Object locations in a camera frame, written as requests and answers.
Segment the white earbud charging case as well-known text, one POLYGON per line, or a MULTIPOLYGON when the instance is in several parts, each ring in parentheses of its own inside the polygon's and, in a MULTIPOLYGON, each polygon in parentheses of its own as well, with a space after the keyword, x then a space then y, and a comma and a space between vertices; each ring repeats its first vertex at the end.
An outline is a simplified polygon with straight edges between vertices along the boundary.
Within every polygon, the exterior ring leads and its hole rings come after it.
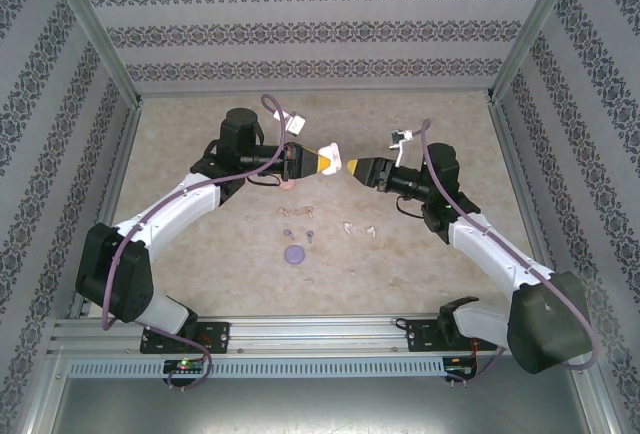
POLYGON ((318 150, 319 172, 329 176, 338 173, 342 168, 342 159, 337 143, 333 142, 318 150))

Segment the grey metal panel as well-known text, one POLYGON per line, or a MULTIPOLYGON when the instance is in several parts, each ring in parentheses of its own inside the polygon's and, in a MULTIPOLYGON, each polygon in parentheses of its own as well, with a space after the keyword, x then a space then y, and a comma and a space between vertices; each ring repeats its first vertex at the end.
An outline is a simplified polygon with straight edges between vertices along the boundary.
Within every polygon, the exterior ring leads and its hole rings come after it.
POLYGON ((569 382, 439 379, 71 380, 54 434, 592 434, 569 382))

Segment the thin aluminium base rail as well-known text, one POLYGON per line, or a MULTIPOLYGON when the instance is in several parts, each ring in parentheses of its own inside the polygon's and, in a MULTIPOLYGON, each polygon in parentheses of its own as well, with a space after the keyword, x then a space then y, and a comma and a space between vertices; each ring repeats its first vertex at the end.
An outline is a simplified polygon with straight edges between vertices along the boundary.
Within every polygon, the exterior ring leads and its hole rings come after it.
POLYGON ((141 93, 141 100, 172 99, 172 98, 215 98, 236 96, 258 96, 270 94, 278 96, 303 96, 303 95, 365 95, 365 94, 467 94, 481 93, 489 98, 492 94, 490 88, 462 87, 462 88, 401 88, 401 89, 266 89, 266 90, 238 90, 238 91, 162 91, 141 93))

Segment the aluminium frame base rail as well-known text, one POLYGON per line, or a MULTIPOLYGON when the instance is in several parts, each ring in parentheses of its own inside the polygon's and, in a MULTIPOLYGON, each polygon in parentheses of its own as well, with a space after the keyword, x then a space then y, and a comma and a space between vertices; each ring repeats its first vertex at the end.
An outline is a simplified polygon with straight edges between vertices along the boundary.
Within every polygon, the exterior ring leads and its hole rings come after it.
POLYGON ((535 210, 534 199, 529 191, 525 171, 521 166, 503 110, 500 105, 489 102, 488 111, 509 174, 532 256, 540 264, 551 268, 554 263, 547 249, 542 226, 535 210))
POLYGON ((142 113, 142 107, 143 102, 140 101, 138 103, 138 106, 135 109, 131 109, 128 114, 127 122, 123 126, 117 144, 117 150, 114 152, 113 159, 108 165, 108 167, 110 168, 108 172, 108 179, 106 180, 106 184, 103 186, 103 189, 101 191, 102 197, 100 199, 100 202, 98 203, 97 212, 95 214, 92 214, 89 218, 83 220, 79 224, 76 232, 77 237, 74 240, 73 244, 75 253, 79 255, 79 258, 82 255, 86 235, 89 229, 96 223, 111 225, 114 220, 129 158, 134 144, 136 131, 142 113))

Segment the aluminium mounting rail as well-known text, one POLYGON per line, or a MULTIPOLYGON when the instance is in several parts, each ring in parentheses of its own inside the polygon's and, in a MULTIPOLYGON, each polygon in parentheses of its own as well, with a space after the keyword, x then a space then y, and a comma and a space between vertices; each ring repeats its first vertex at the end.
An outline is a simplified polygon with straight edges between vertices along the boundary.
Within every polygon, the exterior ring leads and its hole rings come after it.
MULTIPOLYGON (((229 358, 330 358, 411 356, 397 315, 205 317, 227 322, 229 358)), ((49 357, 134 358, 143 328, 118 322, 108 330, 97 318, 55 323, 46 348, 49 357)))

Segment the aluminium frame post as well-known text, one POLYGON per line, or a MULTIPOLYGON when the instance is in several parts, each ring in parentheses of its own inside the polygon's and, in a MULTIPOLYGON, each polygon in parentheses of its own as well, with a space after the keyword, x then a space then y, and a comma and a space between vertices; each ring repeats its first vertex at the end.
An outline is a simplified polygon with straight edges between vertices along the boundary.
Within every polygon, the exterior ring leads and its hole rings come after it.
POLYGON ((598 365, 575 376, 576 389, 590 434, 623 434, 598 365))
POLYGON ((514 44, 510 48, 497 76, 487 90, 488 104, 493 106, 500 101, 509 88, 518 69, 523 63, 531 45, 537 38, 547 18, 553 10, 557 0, 536 0, 522 28, 520 29, 514 44))
POLYGON ((62 402, 70 362, 61 353, 48 354, 37 379, 19 434, 52 434, 62 402))
POLYGON ((96 49, 119 92, 129 105, 138 105, 140 94, 90 0, 67 0, 67 3, 96 49))

